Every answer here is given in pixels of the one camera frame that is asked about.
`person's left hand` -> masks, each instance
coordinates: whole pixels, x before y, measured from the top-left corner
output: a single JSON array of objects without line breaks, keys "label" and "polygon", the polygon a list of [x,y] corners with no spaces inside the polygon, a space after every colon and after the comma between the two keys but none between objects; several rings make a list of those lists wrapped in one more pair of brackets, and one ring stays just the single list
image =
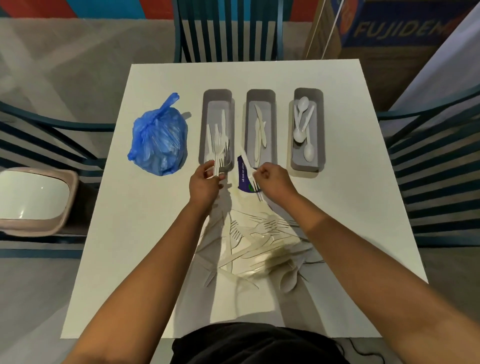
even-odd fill
[{"label": "person's left hand", "polygon": [[213,202],[218,196],[218,191],[223,187],[221,180],[225,179],[225,174],[214,176],[212,170],[214,161],[210,160],[197,168],[195,173],[190,177],[190,201],[193,206],[200,209],[202,214],[208,214],[212,208]]}]

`white table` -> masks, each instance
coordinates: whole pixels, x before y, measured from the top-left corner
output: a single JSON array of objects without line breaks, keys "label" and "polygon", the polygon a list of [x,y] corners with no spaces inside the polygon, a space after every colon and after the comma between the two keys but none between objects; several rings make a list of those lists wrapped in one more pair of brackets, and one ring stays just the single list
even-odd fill
[{"label": "white table", "polygon": [[[204,91],[231,90],[237,156],[247,91],[274,90],[278,163],[286,166],[289,103],[297,87],[323,91],[326,135],[325,168],[315,178],[292,177],[298,191],[426,280],[358,60],[133,65],[62,338],[80,336],[101,304],[187,203],[189,177],[198,166]],[[159,108],[172,92],[180,95],[175,107],[192,114],[187,120],[189,154],[180,171],[157,177],[127,160],[132,125],[145,111]],[[234,299],[235,293],[221,279],[216,280],[216,287],[200,287],[192,280],[195,269],[192,264],[164,337],[235,319],[295,326],[295,315],[285,315],[285,310],[296,310],[300,320],[307,322],[304,328],[330,337],[379,336],[326,265],[314,271],[309,267],[302,270],[308,279],[300,284],[306,286],[306,296],[293,295],[293,301],[277,299],[271,285],[264,282],[261,294],[252,291],[243,295],[237,312],[223,309],[225,300]]]}]

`forearm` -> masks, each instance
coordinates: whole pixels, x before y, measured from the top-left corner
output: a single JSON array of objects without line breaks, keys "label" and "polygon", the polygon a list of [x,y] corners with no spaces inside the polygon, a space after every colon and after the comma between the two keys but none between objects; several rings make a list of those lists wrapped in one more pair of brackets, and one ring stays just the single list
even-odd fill
[{"label": "forearm", "polygon": [[190,204],[184,207],[155,247],[105,301],[71,357],[122,364],[150,362],[175,306],[205,216]]},{"label": "forearm", "polygon": [[[456,327],[457,340],[464,338],[468,327],[469,336],[479,337],[478,327],[423,280],[305,197],[292,196],[284,208],[298,222],[352,300],[404,360],[416,361],[422,346],[428,344],[428,337],[434,338],[435,333],[446,327],[449,332]],[[432,341],[438,344],[438,338]]]}]

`blue plastic bag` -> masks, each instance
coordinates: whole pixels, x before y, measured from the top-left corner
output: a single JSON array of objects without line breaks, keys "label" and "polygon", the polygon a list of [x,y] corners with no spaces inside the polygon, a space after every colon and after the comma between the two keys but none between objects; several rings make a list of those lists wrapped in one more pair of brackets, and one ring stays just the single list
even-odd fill
[{"label": "blue plastic bag", "polygon": [[128,160],[157,176],[175,173],[186,157],[187,123],[180,112],[171,107],[179,98],[174,92],[161,108],[147,111],[133,123]]}]

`black shirt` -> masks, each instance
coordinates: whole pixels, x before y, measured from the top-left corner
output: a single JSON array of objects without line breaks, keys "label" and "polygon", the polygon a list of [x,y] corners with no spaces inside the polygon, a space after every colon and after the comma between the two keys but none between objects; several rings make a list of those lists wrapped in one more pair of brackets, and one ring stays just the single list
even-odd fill
[{"label": "black shirt", "polygon": [[334,340],[268,324],[213,324],[175,339],[172,350],[170,364],[348,364]]}]

